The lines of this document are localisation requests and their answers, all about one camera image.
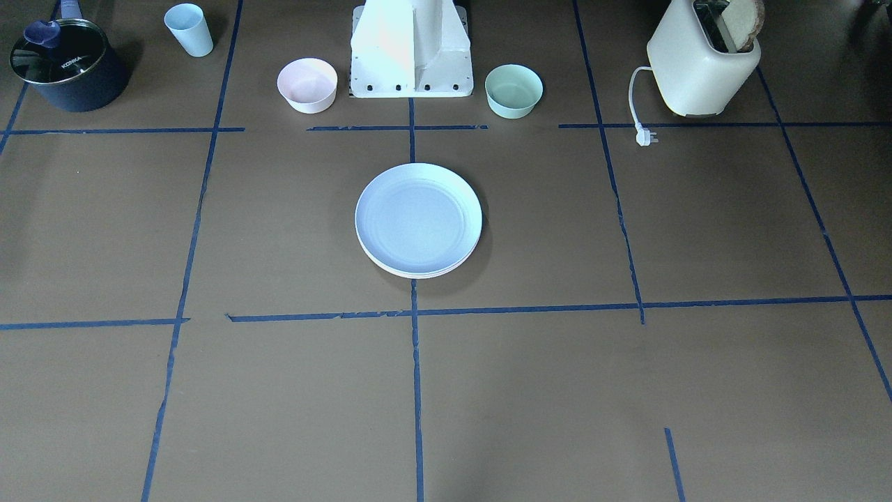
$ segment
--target bread slice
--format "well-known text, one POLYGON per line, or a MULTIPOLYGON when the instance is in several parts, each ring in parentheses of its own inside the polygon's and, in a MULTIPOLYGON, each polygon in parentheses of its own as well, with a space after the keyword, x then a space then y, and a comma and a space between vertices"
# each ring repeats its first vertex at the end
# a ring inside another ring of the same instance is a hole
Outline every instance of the bread slice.
POLYGON ((762 0, 730 0, 720 17, 737 51, 747 52, 753 48, 753 41, 762 30, 765 5, 762 0))

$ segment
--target saucepan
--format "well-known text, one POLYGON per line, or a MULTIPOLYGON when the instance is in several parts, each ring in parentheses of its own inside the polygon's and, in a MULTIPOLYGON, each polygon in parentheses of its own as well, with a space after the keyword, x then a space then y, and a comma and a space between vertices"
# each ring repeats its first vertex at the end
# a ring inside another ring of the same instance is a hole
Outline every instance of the saucepan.
POLYGON ((109 104, 129 80, 102 29, 83 19, 78 0, 62 0, 59 20, 28 25, 9 59, 16 75, 69 112, 109 104))

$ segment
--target bowl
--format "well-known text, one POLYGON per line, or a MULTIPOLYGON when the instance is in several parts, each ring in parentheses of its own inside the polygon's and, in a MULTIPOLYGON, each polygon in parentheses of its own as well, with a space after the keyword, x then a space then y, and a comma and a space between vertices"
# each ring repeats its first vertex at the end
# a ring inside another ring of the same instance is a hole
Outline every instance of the bowl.
POLYGON ((486 101, 499 117, 519 119, 542 98, 542 80, 520 64, 503 64, 486 76, 486 101))
POLYGON ((288 63, 278 75, 279 94, 301 113, 319 113, 335 101, 337 72, 331 64, 306 57, 288 63))

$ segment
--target pot handle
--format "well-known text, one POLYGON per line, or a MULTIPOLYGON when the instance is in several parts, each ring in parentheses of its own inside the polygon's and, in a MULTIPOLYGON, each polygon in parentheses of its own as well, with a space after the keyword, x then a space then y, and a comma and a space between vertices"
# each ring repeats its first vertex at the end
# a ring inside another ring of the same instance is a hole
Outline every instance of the pot handle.
POLYGON ((84 19, 80 13, 79 0, 62 0, 62 18, 63 19, 84 19))

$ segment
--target plate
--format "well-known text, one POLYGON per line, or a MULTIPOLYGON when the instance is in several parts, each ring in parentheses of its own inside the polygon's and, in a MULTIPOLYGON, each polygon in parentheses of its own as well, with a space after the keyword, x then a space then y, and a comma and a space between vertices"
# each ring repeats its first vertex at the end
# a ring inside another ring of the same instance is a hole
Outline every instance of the plate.
POLYGON ((429 279, 467 260, 480 239, 483 213, 474 190, 455 172, 405 163, 366 186, 355 224, 372 262, 400 277, 429 279))

